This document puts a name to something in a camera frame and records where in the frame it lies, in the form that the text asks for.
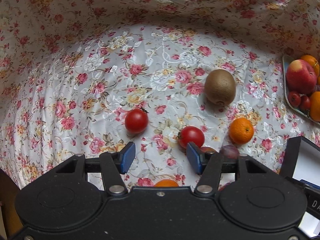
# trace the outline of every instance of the white floral fabric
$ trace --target white floral fabric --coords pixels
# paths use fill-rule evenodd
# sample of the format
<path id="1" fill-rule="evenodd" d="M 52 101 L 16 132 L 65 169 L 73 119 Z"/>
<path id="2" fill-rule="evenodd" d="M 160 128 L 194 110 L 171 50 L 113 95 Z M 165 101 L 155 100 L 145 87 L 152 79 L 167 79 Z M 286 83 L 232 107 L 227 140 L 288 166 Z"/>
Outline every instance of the white floral fabric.
<path id="1" fill-rule="evenodd" d="M 75 153 L 133 141 L 128 188 L 194 187 L 179 130 L 199 127 L 219 150 L 246 117 L 255 131 L 240 152 L 278 172 L 289 137 L 320 146 L 319 127 L 285 103 L 281 62 L 319 54 L 319 11 L 320 0 L 0 0 L 0 168 L 22 188 Z M 229 106 L 203 94 L 214 69 L 236 80 Z M 149 125 L 134 136 L 124 119 L 136 106 Z"/>

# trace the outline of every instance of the kiwi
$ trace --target kiwi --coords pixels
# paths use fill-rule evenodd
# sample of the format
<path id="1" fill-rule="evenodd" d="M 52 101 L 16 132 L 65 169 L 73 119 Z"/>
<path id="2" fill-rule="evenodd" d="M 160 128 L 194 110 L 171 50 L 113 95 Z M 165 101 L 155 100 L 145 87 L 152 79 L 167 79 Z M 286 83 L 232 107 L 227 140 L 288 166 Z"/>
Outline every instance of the kiwi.
<path id="1" fill-rule="evenodd" d="M 219 106 L 229 105 L 236 96 L 236 83 L 226 70 L 216 69 L 209 73 L 204 84 L 208 100 Z"/>

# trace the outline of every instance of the screw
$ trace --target screw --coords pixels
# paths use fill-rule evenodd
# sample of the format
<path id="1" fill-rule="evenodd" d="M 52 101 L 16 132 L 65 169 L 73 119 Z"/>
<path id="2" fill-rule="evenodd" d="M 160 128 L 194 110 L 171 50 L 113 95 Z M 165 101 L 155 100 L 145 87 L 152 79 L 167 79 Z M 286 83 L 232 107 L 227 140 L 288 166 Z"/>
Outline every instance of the screw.
<path id="1" fill-rule="evenodd" d="M 121 185 L 112 185 L 109 188 L 109 191 L 114 193 L 114 194 L 120 194 L 120 193 L 124 192 L 124 187 L 121 186 Z"/>
<path id="2" fill-rule="evenodd" d="M 163 197 L 163 196 L 165 195 L 165 193 L 164 193 L 163 191 L 159 191 L 159 192 L 157 192 L 157 195 L 158 195 L 159 197 Z"/>
<path id="3" fill-rule="evenodd" d="M 209 185 L 200 185 L 197 187 L 197 190 L 201 193 L 207 194 L 210 193 L 213 190 L 213 188 Z"/>

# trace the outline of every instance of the orange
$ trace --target orange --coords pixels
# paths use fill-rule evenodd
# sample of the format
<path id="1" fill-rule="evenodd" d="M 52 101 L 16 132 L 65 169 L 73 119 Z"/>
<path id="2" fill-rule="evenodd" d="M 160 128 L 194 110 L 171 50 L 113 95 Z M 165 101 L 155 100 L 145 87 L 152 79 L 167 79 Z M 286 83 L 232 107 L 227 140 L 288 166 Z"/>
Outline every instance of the orange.
<path id="1" fill-rule="evenodd" d="M 320 67 L 319 67 L 319 63 L 315 57 L 312 57 L 311 55 L 303 55 L 300 59 L 308 62 L 315 70 L 316 76 L 319 76 Z"/>
<path id="2" fill-rule="evenodd" d="M 320 91 L 314 92 L 311 97 L 311 107 L 309 115 L 316 122 L 320 122 Z"/>
<path id="3" fill-rule="evenodd" d="M 179 187 L 179 184 L 172 179 L 163 179 L 157 182 L 155 187 Z"/>
<path id="4" fill-rule="evenodd" d="M 244 117 L 235 119 L 229 127 L 229 136 L 236 144 L 249 142 L 253 136 L 253 132 L 251 122 Z"/>

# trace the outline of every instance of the brown surface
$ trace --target brown surface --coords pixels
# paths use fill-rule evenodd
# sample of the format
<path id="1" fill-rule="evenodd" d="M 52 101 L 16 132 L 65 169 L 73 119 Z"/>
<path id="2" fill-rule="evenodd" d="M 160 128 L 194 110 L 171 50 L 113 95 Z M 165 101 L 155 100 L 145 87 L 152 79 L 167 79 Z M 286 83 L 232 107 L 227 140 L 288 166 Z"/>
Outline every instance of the brown surface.
<path id="1" fill-rule="evenodd" d="M 14 208 L 14 200 L 19 191 L 17 185 L 0 169 L 0 201 L 7 236 L 12 236 L 22 228 Z"/>

